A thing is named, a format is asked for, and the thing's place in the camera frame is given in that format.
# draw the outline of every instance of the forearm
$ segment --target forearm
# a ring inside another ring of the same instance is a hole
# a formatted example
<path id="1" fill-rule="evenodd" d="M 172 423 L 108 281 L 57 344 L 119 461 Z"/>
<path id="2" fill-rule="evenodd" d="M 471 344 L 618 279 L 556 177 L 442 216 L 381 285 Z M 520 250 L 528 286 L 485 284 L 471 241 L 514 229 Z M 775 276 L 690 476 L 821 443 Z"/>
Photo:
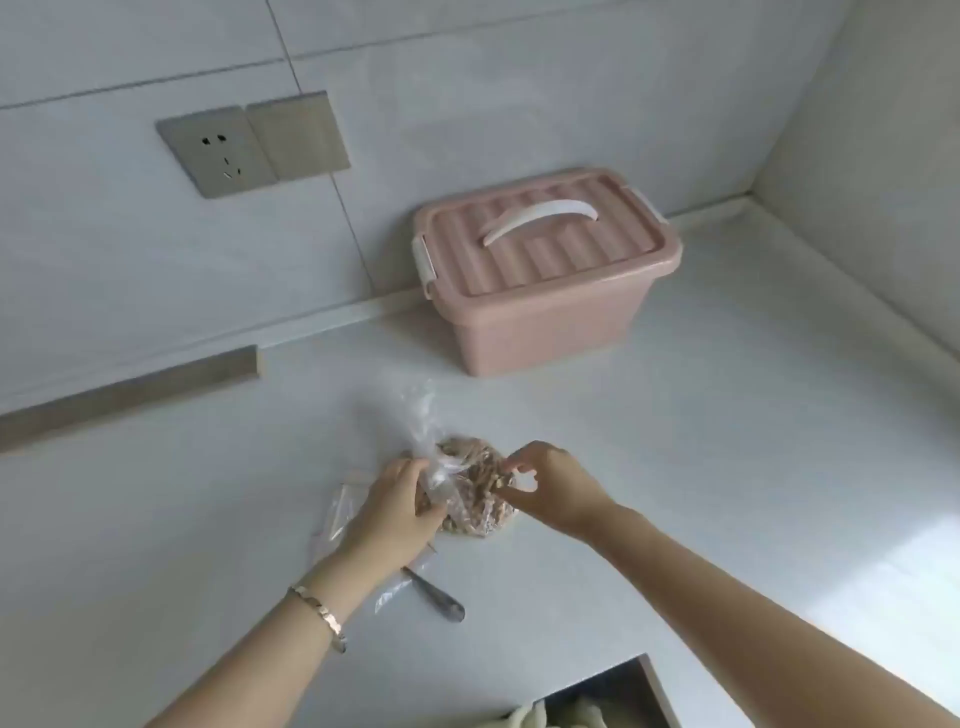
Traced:
<path id="1" fill-rule="evenodd" d="M 346 621 L 382 578 L 362 554 L 334 553 L 302 580 Z M 150 728 L 278 728 L 290 719 L 330 647 L 332 632 L 298 596 L 287 595 Z"/>
<path id="2" fill-rule="evenodd" d="M 610 509 L 586 540 L 630 579 L 758 726 L 960 723 L 634 511 Z"/>

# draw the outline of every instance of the electrical outlet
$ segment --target electrical outlet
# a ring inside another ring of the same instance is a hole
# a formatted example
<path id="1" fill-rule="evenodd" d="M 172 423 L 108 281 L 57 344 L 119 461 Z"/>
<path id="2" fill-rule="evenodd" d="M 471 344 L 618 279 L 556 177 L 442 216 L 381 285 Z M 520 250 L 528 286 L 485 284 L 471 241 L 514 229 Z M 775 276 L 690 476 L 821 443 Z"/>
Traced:
<path id="1" fill-rule="evenodd" d="M 156 130 L 206 198 L 276 183 L 276 175 L 240 107 L 156 122 Z"/>

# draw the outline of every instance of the white countertop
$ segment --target white countertop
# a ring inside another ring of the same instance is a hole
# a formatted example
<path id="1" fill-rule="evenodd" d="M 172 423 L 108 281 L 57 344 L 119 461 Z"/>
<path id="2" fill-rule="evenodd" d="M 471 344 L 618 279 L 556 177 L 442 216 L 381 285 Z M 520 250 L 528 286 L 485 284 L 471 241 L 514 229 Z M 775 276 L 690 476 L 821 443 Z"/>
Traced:
<path id="1" fill-rule="evenodd" d="M 10 725 L 132 725 L 305 568 L 324 493 L 399 438 L 377 393 L 430 377 L 452 429 L 553 440 L 687 546 L 960 712 L 960 409 L 758 239 L 687 236 L 621 347 L 462 374 L 429 308 L 265 352 L 264 377 L 0 457 Z M 684 728 L 748 722 L 632 588 L 518 517 L 443 538 L 348 625 L 296 726 L 469 724 L 639 653 Z"/>

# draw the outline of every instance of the hand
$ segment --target hand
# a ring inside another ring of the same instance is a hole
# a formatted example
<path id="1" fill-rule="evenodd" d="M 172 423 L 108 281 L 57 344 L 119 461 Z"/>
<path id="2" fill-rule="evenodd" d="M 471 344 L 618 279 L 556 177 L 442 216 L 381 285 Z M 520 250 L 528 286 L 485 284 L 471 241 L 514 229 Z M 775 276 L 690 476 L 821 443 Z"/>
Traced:
<path id="1" fill-rule="evenodd" d="M 537 490 L 501 488 L 496 493 L 515 508 L 567 536 L 589 541 L 597 523 L 616 503 L 577 459 L 564 449 L 535 441 L 517 450 L 500 466 L 508 473 L 534 471 Z"/>
<path id="2" fill-rule="evenodd" d="M 388 465 L 340 544 L 338 551 L 364 561 L 381 580 L 413 561 L 444 520 L 443 505 L 419 516 L 414 512 L 417 479 L 427 465 L 427 460 L 395 460 Z"/>

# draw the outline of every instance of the white handle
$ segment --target white handle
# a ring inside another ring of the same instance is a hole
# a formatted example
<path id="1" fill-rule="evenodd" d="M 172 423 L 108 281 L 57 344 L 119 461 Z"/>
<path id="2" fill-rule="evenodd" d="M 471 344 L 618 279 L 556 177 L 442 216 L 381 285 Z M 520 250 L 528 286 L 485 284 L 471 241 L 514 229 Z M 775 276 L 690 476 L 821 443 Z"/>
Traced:
<path id="1" fill-rule="evenodd" d="M 426 249 L 426 241 L 422 235 L 416 235 L 410 241 L 410 246 L 414 251 L 414 263 L 417 265 L 417 275 L 420 276 L 420 286 L 423 288 L 423 295 L 430 300 L 429 285 L 437 279 L 437 271 L 433 267 L 433 261 L 430 259 L 430 251 Z"/>
<path id="2" fill-rule="evenodd" d="M 539 220 L 541 217 L 569 214 L 586 215 L 591 220 L 596 220 L 599 217 L 593 205 L 588 205 L 582 200 L 551 200 L 547 203 L 537 203 L 509 213 L 496 230 L 484 235 L 484 247 L 491 245 L 511 230 L 532 223 L 534 220 Z"/>

